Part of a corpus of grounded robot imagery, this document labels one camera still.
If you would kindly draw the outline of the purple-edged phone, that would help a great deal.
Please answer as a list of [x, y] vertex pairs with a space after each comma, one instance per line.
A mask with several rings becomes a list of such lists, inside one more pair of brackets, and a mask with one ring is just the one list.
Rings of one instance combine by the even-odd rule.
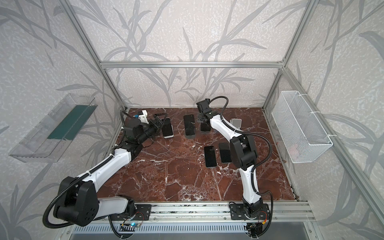
[[166, 118], [162, 127], [162, 134], [163, 136], [174, 135], [173, 126], [170, 118]]

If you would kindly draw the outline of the black phone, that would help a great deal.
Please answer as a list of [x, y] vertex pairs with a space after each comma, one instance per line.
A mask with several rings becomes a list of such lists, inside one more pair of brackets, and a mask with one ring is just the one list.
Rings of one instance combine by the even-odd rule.
[[202, 133], [209, 133], [211, 131], [211, 126], [207, 123], [200, 123], [200, 131]]
[[185, 125], [185, 135], [194, 136], [195, 135], [195, 116], [194, 115], [184, 115], [184, 125]]
[[228, 142], [219, 143], [219, 151], [220, 151], [221, 162], [223, 164], [228, 164], [232, 162], [230, 145]]

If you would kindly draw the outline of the white folding phone stand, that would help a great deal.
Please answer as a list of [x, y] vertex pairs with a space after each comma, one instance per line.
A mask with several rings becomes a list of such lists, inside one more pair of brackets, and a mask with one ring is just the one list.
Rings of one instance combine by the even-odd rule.
[[242, 126], [242, 120], [241, 119], [231, 119], [230, 124], [233, 125], [235, 128], [239, 129]]

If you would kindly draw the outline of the silver-edged phone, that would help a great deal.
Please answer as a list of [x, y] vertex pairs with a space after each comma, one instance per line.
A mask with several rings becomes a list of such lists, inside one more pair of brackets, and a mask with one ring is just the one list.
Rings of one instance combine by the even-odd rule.
[[217, 166], [216, 153], [214, 146], [205, 146], [205, 165], [207, 168], [215, 168]]

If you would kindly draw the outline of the black phone front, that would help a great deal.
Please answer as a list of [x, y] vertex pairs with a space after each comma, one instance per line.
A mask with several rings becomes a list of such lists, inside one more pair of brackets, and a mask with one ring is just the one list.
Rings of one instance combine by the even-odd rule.
[[230, 145], [228, 142], [219, 143], [219, 151], [220, 151], [221, 162], [223, 164], [228, 164], [232, 162]]

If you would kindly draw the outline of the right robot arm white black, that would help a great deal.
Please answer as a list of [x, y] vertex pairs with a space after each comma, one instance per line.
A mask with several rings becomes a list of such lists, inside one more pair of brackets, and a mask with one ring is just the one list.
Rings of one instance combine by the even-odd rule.
[[252, 137], [239, 133], [239, 129], [235, 128], [216, 110], [213, 110], [209, 103], [209, 99], [197, 103], [198, 121], [209, 124], [229, 142], [232, 163], [241, 174], [243, 202], [248, 206], [254, 205], [261, 198], [258, 195], [256, 174], [252, 170], [258, 158], [255, 141]]

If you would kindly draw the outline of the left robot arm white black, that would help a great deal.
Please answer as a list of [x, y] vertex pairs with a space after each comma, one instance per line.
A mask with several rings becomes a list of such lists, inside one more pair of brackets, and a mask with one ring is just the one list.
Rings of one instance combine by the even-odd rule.
[[162, 129], [166, 113], [154, 114], [144, 120], [136, 116], [123, 128], [121, 142], [107, 158], [78, 177], [67, 177], [60, 183], [58, 195], [43, 214], [47, 228], [58, 229], [71, 225], [84, 227], [92, 221], [111, 215], [131, 218], [137, 208], [134, 199], [127, 196], [99, 198], [97, 193], [117, 171], [131, 163], [142, 151], [143, 143], [154, 138]]

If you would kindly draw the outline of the grey round-base stand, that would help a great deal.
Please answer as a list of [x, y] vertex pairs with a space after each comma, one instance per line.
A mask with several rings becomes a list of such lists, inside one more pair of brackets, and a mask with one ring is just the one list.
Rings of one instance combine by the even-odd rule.
[[194, 139], [196, 135], [184, 135], [186, 139]]

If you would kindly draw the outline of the green circuit board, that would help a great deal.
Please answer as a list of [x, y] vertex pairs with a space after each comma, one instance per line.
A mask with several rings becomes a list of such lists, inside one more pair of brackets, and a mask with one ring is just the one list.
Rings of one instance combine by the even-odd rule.
[[121, 224], [122, 230], [134, 229], [141, 227], [142, 223], [123, 223]]

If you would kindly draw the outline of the aluminium frame crossbar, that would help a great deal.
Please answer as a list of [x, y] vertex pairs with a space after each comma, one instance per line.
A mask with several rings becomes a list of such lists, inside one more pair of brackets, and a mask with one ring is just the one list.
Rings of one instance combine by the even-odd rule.
[[282, 62], [100, 62], [103, 68], [281, 68]]

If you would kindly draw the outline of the clear plastic wall bin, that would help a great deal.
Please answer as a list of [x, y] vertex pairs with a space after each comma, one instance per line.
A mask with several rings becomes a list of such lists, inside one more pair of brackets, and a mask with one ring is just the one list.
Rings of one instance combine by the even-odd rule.
[[67, 94], [9, 155], [23, 163], [58, 162], [97, 106], [94, 97]]

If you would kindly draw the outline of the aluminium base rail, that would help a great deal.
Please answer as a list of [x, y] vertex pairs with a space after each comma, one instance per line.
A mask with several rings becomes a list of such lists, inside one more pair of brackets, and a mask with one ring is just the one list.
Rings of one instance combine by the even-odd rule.
[[[138, 202], [136, 205], [151, 205], [144, 212], [149, 216], [143, 221], [142, 214], [126, 221], [150, 223], [230, 223], [232, 214], [228, 202]], [[274, 202], [272, 222], [314, 222], [315, 216], [308, 202], [276, 201]]]

